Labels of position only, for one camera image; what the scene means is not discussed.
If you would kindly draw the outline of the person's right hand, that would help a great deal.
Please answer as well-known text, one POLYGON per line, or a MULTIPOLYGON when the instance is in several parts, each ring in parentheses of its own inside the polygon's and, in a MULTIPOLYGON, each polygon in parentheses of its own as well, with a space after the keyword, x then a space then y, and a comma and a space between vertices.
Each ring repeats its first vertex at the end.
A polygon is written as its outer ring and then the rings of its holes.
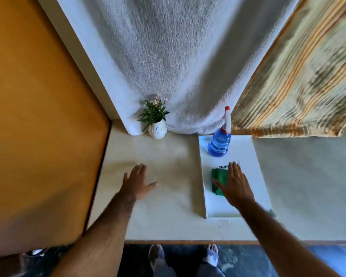
POLYGON ((247 177, 237 163, 230 162, 227 171, 226 191, 223 195, 230 205, 240 212, 245 203, 255 202, 254 194, 247 177))

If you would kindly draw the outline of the person's left hand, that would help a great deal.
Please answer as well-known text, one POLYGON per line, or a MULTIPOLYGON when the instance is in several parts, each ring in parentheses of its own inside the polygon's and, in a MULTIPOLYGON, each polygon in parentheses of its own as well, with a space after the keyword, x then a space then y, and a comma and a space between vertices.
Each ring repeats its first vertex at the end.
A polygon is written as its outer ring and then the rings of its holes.
POLYGON ((143 193, 143 186, 146 184, 146 170, 147 166, 145 164, 139 164, 133 167, 130 173, 128 173, 129 183, 128 185, 123 185, 118 192, 118 194, 128 197, 133 200, 140 200, 147 194, 143 193))

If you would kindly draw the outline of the person's right forearm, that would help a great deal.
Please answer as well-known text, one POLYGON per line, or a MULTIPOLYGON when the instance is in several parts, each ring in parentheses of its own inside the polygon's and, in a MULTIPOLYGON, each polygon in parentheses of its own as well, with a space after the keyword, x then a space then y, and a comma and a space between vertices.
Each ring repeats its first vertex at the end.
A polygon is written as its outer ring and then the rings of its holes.
POLYGON ((279 277, 341 277, 254 200, 236 200, 235 208, 263 247, 279 277))

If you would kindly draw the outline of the person's left forearm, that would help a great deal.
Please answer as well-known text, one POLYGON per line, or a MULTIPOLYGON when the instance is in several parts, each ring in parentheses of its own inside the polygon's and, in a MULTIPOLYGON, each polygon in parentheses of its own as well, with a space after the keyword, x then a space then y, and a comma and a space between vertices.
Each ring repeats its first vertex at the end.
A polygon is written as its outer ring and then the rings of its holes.
POLYGON ((118 192, 49 277, 116 277, 135 202, 135 194, 118 192))

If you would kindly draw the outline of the green cleaning cloth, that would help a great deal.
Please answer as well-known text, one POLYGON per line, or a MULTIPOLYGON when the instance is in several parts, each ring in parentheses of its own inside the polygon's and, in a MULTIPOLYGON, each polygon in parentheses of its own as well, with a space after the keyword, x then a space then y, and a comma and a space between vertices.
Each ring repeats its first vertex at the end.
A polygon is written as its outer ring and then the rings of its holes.
MULTIPOLYGON (((226 185, 228 178, 227 166, 220 166, 218 168, 213 168, 211 170, 211 178, 221 182, 226 185)), ((217 196, 224 196, 222 191, 216 186, 215 183, 211 183, 212 192, 217 196)))

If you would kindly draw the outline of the blue spray bottle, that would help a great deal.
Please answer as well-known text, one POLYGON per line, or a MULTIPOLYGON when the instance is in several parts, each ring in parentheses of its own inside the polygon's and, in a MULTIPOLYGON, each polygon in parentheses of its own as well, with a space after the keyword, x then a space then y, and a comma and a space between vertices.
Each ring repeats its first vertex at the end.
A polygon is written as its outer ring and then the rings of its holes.
POLYGON ((228 152, 231 141, 231 111, 229 106, 225 107, 223 118, 224 124, 215 131, 207 147, 208 154, 217 158, 223 157, 228 152))

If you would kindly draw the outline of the white round vase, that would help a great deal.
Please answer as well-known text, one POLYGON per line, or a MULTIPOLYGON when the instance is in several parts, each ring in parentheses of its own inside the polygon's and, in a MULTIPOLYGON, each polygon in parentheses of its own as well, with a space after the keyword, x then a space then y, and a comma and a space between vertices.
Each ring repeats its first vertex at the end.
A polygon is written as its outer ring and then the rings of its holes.
POLYGON ((167 133, 167 125, 165 120, 152 123, 148 126, 148 133, 154 139, 162 139, 167 133))

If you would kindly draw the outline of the person's foot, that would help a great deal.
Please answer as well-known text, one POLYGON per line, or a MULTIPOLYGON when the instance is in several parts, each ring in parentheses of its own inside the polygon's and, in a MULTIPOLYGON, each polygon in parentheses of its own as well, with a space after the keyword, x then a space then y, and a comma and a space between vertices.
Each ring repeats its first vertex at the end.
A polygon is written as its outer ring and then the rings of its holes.
POLYGON ((161 244, 155 244, 149 248, 148 260, 153 272, 155 272, 158 267, 166 265, 165 252, 161 244))
POLYGON ((216 244, 209 244, 205 247, 205 253, 203 255, 203 263, 209 264, 213 267, 217 267, 219 260, 218 248, 216 244))

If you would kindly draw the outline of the person's right foot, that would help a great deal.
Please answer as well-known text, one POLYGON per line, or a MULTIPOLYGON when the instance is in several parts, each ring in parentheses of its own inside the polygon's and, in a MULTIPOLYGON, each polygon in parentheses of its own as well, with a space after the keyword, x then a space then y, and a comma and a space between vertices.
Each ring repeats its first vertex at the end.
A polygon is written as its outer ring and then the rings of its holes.
POLYGON ((205 247, 205 253, 203 255, 203 263, 209 264, 213 267, 217 267, 219 260, 218 248, 216 244, 209 244, 205 247))

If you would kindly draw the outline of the person's leg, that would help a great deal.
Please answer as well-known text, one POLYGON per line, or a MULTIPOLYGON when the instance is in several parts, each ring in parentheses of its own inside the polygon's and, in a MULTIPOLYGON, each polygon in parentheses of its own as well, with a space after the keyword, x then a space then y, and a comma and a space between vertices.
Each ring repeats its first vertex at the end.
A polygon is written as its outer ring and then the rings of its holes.
POLYGON ((177 277, 174 268, 167 264, 160 264, 153 270, 153 277, 177 277))
POLYGON ((198 266, 196 277, 226 277, 217 267, 208 263, 201 263, 198 266))

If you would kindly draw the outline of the person's right leg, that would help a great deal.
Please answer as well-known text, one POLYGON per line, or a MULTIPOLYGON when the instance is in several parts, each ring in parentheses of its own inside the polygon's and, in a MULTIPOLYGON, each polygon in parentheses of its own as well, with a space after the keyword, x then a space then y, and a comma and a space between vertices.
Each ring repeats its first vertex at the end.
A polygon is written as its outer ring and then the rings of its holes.
POLYGON ((198 266, 196 277, 226 277, 217 267, 208 263, 201 263, 198 266))

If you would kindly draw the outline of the orange wooden panel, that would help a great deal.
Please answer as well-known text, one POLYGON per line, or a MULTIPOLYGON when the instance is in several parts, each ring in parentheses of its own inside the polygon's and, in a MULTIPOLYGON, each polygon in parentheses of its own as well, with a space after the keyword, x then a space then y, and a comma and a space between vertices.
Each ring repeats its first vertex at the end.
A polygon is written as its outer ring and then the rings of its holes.
POLYGON ((0 256, 74 242, 110 122, 37 0, 0 0, 0 256))

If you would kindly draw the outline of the shiny metal vessel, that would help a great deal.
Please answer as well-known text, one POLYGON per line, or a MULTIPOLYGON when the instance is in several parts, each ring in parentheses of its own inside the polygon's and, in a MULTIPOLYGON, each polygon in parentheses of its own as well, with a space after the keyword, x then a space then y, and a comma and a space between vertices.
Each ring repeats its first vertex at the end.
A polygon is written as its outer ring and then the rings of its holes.
POLYGON ((50 248, 31 250, 19 255, 19 277, 45 277, 46 253, 50 248))

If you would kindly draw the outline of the white textured hanging cloth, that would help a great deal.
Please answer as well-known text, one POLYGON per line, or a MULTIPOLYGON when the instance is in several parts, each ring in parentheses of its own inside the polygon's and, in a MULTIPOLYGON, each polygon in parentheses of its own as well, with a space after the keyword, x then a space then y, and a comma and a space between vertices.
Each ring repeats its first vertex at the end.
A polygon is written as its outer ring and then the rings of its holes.
POLYGON ((233 110, 299 0, 57 0, 125 129, 167 99, 168 129, 208 134, 233 110))

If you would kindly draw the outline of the striped yellow curtain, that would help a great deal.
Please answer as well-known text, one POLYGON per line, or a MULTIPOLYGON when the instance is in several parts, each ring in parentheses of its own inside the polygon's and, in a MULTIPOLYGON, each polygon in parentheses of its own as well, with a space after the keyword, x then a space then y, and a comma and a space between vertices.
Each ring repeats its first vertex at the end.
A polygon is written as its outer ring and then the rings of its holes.
POLYGON ((300 0, 242 92, 231 133, 339 137, 346 130, 346 0, 300 0))

